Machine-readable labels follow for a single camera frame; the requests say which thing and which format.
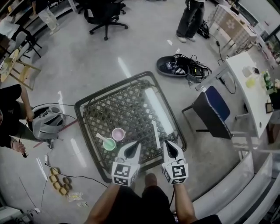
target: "lattice tabletop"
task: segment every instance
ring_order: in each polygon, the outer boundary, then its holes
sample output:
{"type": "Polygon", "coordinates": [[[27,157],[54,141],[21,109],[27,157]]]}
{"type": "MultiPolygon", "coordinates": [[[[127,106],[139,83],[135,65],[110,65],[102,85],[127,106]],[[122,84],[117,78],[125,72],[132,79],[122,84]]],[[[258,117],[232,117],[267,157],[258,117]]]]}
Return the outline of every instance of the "lattice tabletop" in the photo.
{"type": "Polygon", "coordinates": [[[127,143],[139,141],[142,144],[140,171],[162,162],[162,148],[157,149],[151,121],[157,124],[161,147],[164,140],[170,140],[181,146],[183,150],[186,149],[179,126],[151,72],[138,74],[78,101],[75,104],[75,111],[89,151],[106,182],[110,182],[108,176],[115,157],[120,148],[127,143]],[[163,125],[166,122],[162,120],[162,115],[157,114],[158,110],[155,110],[147,97],[147,89],[153,89],[161,102],[174,130],[171,134],[166,133],[163,125]],[[87,105],[82,109],[81,105],[86,102],[87,105]],[[104,137],[112,138],[112,131],[116,127],[125,130],[126,136],[122,141],[116,142],[114,150],[107,151],[102,145],[102,140],[95,135],[100,133],[104,137]]]}

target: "smartphone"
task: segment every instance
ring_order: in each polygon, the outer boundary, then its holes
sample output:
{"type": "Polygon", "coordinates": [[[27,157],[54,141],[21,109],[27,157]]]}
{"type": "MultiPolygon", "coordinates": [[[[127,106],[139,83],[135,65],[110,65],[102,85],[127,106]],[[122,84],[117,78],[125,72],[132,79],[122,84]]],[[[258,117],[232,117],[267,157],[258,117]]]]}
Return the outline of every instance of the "smartphone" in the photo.
{"type": "Polygon", "coordinates": [[[253,67],[253,72],[254,72],[255,74],[259,75],[259,70],[258,70],[257,68],[254,68],[254,67],[253,67]]]}

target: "bracelet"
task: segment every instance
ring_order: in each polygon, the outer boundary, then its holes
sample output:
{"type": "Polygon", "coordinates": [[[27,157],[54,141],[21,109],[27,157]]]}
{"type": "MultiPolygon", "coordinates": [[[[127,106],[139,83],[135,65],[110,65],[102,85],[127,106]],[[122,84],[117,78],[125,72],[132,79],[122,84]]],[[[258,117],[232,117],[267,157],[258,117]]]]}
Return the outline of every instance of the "bracelet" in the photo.
{"type": "Polygon", "coordinates": [[[17,142],[17,141],[16,141],[16,140],[13,140],[13,142],[12,142],[12,149],[13,149],[13,150],[14,150],[14,147],[13,147],[14,142],[17,142]]]}

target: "person's hand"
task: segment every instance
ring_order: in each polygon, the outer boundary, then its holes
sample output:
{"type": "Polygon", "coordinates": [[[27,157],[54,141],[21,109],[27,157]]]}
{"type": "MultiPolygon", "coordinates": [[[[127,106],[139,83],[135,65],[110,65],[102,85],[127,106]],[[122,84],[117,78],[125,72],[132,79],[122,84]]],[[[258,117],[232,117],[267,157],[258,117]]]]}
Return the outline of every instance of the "person's hand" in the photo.
{"type": "Polygon", "coordinates": [[[28,121],[33,121],[33,118],[34,118],[34,112],[30,109],[26,112],[26,120],[28,121]]]}
{"type": "Polygon", "coordinates": [[[25,146],[21,142],[14,141],[12,143],[12,149],[22,154],[25,153],[25,146]]]}

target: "cup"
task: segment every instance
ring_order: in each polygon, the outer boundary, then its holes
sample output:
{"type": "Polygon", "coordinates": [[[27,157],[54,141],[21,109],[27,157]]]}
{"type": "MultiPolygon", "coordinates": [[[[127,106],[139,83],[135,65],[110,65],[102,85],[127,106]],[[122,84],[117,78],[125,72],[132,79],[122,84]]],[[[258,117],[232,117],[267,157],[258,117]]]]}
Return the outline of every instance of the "cup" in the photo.
{"type": "Polygon", "coordinates": [[[126,132],[121,129],[121,128],[115,128],[112,131],[112,137],[113,139],[115,139],[116,141],[121,141],[123,140],[124,136],[126,135],[126,132]]]}
{"type": "Polygon", "coordinates": [[[112,138],[107,138],[106,141],[103,142],[103,147],[107,151],[112,151],[116,147],[116,142],[112,138]]]}

